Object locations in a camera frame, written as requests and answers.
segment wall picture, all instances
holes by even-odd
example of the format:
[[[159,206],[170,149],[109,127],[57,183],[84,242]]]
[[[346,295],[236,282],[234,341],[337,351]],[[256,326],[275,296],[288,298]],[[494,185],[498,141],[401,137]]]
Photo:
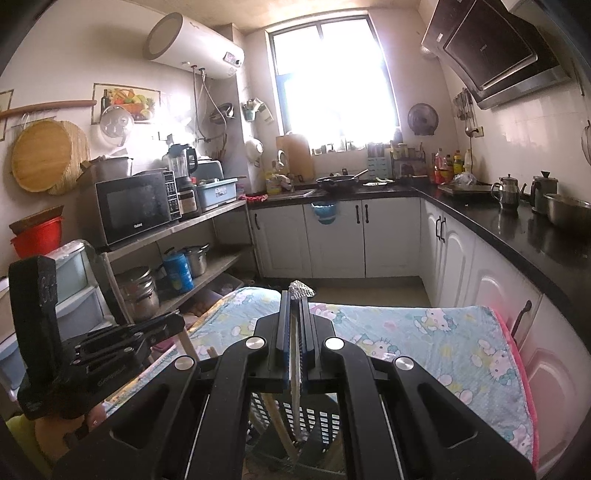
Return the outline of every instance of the wall picture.
[[[95,83],[92,98],[96,105],[92,108],[92,124],[100,122],[102,112],[111,105],[125,108],[137,124],[154,122],[160,108],[160,91],[126,85],[106,85]]]
[[[10,102],[12,102],[12,94],[14,93],[13,90],[7,90],[6,92],[0,92],[0,112],[4,110],[8,110],[10,108]],[[4,118],[0,120],[0,142],[4,141],[6,138],[6,124],[8,122],[8,118]]]

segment fruit painting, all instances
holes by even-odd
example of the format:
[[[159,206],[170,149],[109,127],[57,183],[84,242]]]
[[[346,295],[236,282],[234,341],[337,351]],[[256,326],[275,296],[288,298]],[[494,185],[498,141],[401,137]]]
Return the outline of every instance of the fruit painting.
[[[103,111],[111,105],[125,108],[137,124],[154,122],[160,108],[160,91],[146,88],[95,83],[92,98],[96,100],[92,108],[93,125],[100,122]]]

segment laundry basket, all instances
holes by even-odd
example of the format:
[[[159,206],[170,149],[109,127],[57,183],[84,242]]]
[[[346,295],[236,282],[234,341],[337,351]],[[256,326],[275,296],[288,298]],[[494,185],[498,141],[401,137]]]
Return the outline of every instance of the laundry basket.
[[[251,424],[259,434],[247,443],[247,451],[271,469],[287,469],[300,478],[343,480],[345,460],[340,441],[339,405],[328,395],[300,397],[300,424],[305,441],[299,443],[294,434],[294,412],[289,393],[273,395],[283,425],[298,450],[297,460],[290,461],[262,394],[251,398]]]

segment metal screw cap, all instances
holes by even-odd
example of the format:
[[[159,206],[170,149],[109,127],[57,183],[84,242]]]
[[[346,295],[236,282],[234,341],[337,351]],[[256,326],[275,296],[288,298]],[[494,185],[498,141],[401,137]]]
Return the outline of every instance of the metal screw cap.
[[[265,346],[265,339],[261,337],[250,337],[246,339],[246,346],[251,350],[258,350]]]
[[[394,365],[400,370],[411,370],[414,367],[414,362],[407,356],[399,356],[394,361]]]
[[[329,348],[330,350],[340,350],[345,346],[345,342],[337,337],[327,338],[324,344],[326,345],[326,348]]]
[[[191,357],[183,355],[174,361],[174,367],[177,370],[188,370],[194,365],[194,363],[195,360],[193,360]]]

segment water heater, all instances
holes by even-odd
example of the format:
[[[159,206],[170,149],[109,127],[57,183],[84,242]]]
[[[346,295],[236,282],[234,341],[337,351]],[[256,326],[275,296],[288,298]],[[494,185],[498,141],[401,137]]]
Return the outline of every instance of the water heater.
[[[192,72],[204,68],[209,78],[236,75],[244,51],[211,28],[179,13],[166,15],[152,29],[144,44],[144,58]]]

